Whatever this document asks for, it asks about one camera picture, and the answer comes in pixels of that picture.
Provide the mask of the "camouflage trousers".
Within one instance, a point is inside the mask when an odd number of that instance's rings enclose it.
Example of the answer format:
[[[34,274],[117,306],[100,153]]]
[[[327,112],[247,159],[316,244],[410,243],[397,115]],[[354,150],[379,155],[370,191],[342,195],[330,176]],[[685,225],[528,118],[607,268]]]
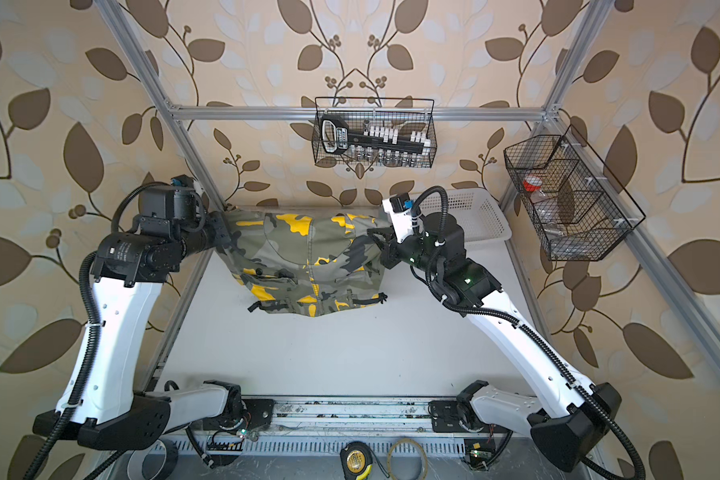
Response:
[[[319,317],[381,304],[385,267],[371,215],[236,209],[224,213],[230,242],[219,255],[255,296],[250,312]]]

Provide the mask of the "white plastic basket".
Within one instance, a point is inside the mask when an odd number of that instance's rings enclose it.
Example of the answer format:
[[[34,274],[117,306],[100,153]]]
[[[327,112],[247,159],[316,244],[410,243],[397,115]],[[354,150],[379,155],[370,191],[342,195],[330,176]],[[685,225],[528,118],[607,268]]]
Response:
[[[465,233],[466,242],[505,242],[509,223],[496,200],[480,188],[448,190],[448,209]]]

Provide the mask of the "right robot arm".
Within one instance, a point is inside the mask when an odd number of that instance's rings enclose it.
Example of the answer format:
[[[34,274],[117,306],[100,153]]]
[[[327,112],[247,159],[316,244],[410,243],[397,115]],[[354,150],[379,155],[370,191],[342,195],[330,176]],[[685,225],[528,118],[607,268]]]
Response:
[[[382,263],[407,264],[445,309],[461,315],[485,334],[515,366],[530,396],[475,381],[458,396],[466,430],[495,424],[528,436],[539,452],[564,472],[584,465],[604,479],[616,478],[589,458],[590,451],[613,434],[626,451],[632,478],[646,476],[637,448],[615,418],[621,396],[609,383],[594,384],[538,333],[514,305],[498,279],[468,258],[464,231],[448,211],[441,186],[416,199],[403,193],[383,200],[391,225],[378,237]]]

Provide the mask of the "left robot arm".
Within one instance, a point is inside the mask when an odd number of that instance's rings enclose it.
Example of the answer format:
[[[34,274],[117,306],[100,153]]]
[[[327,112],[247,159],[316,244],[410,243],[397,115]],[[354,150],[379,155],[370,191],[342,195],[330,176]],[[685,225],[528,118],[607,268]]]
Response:
[[[207,211],[185,175],[145,183],[119,204],[110,234],[81,264],[88,315],[83,344],[56,408],[35,419],[33,431],[45,441],[25,478],[39,474],[59,440],[119,457],[201,419],[220,417],[232,425],[244,420],[235,384],[206,381],[195,390],[158,395],[133,389],[146,324],[168,276],[186,257],[228,239],[223,216]]]

